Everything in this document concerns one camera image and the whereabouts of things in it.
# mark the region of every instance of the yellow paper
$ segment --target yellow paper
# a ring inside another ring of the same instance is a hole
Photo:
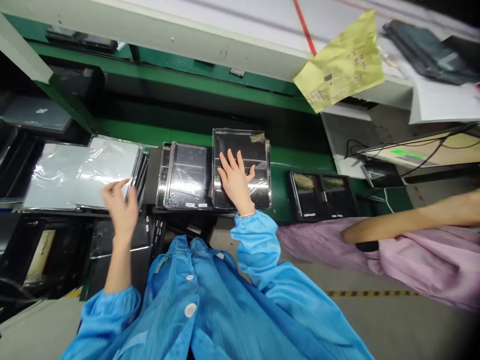
[[[293,79],[316,113],[384,81],[374,9],[330,41]]]

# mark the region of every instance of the gray laptop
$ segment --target gray laptop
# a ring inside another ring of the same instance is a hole
[[[0,119],[22,128],[63,133],[72,118],[55,101],[48,98],[17,96]]]

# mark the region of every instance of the hand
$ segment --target hand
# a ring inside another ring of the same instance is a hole
[[[131,246],[132,236],[139,218],[139,205],[137,202],[137,189],[130,187],[128,202],[125,202],[122,187],[130,179],[116,181],[108,184],[101,191],[103,202],[110,213],[115,236],[113,246]]]
[[[227,155],[228,161],[224,154],[220,153],[222,168],[218,168],[223,189],[235,205],[240,216],[251,214],[255,211],[255,205],[252,199],[250,199],[249,182],[255,177],[255,165],[252,165],[250,168],[249,175],[245,175],[242,153],[240,151],[236,153],[238,164],[231,149],[228,149]]]

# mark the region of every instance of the blue anti-static coat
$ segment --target blue anti-static coat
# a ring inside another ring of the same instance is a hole
[[[277,224],[257,211],[236,218],[233,258],[177,236],[136,289],[100,291],[81,312],[63,359],[371,359],[335,303],[289,262],[278,264]]]

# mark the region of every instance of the bracelet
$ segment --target bracelet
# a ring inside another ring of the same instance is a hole
[[[235,214],[235,217],[236,217],[236,218],[249,218],[249,217],[255,215],[256,212],[257,212],[257,211],[255,210],[254,212],[251,212],[251,213],[246,214],[246,215],[239,215],[239,213],[237,212],[237,213]]]

